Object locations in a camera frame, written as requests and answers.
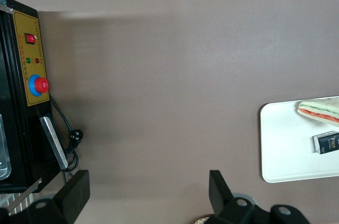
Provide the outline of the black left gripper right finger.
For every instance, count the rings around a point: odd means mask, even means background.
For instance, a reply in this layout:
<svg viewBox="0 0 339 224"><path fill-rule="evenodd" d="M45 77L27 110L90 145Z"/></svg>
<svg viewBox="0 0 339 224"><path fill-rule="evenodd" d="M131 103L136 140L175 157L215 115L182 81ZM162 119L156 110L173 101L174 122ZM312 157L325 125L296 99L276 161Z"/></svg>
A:
<svg viewBox="0 0 339 224"><path fill-rule="evenodd" d="M254 205L244 197L234 197L218 170L209 173L209 199L214 214L209 223L250 223Z"/></svg>

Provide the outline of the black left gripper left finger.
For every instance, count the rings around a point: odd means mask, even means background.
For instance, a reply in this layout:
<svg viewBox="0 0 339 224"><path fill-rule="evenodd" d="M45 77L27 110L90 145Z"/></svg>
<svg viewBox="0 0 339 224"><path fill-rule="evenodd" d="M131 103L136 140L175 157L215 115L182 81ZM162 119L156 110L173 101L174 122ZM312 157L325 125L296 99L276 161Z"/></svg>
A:
<svg viewBox="0 0 339 224"><path fill-rule="evenodd" d="M74 223L90 198L90 174L78 171L51 199L29 207L29 223Z"/></svg>

